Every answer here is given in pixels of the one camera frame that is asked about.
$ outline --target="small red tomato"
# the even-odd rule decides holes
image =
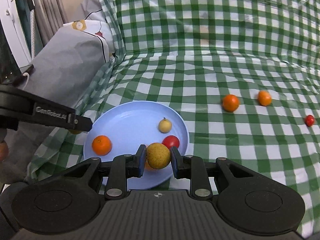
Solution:
[[[169,135],[166,138],[163,139],[162,144],[166,146],[169,150],[172,146],[179,147],[180,141],[177,137],[174,135]]]
[[[313,125],[315,123],[315,118],[311,114],[309,114],[304,119],[304,122],[306,123],[306,125],[308,127],[310,127],[311,125]]]

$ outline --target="checkered backdrop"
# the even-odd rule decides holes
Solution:
[[[188,154],[225,156],[301,194],[298,232],[320,230],[319,0],[99,0],[116,57],[97,73],[78,111],[96,120],[133,100],[175,109]],[[259,90],[272,104],[259,106]],[[221,109],[238,96],[235,113]],[[55,129],[28,167],[33,181],[79,162],[86,134]],[[158,188],[189,188],[171,178]]]

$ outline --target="round plate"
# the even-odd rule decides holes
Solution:
[[[169,133],[161,133],[158,130],[158,124],[164,117],[172,123]],[[161,143],[168,135],[178,137],[180,141],[178,150],[181,155],[185,155],[189,144],[188,129],[181,116],[172,108],[152,101],[125,103],[100,116],[94,122],[84,143],[84,159],[97,156],[91,144],[99,135],[108,136],[112,142],[112,150],[105,156],[99,156],[103,162],[112,161],[118,155],[135,154],[140,144]],[[141,178],[127,180],[128,190],[155,187],[171,175],[171,164],[161,170],[145,169]]]

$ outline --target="plastic tablecloth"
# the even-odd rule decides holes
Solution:
[[[189,152],[225,156],[301,194],[304,237],[320,230],[320,0],[99,0],[116,57],[97,73],[78,112],[96,120],[133,100],[175,109]],[[267,90],[268,107],[256,100]],[[234,94],[234,113],[221,99]],[[28,167],[37,181],[79,162],[85,133],[55,129]],[[161,188],[188,188],[171,178]]]

